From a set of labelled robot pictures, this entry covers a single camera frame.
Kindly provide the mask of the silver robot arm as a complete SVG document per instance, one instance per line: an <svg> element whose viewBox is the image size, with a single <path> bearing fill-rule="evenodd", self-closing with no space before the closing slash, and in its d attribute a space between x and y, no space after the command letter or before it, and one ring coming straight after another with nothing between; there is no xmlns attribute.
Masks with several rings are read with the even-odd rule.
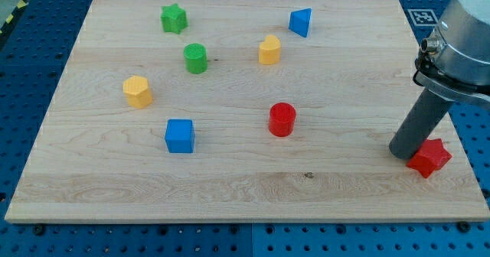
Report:
<svg viewBox="0 0 490 257"><path fill-rule="evenodd" d="M450 0L422 39L413 81L451 102L489 109L489 0Z"/></svg>

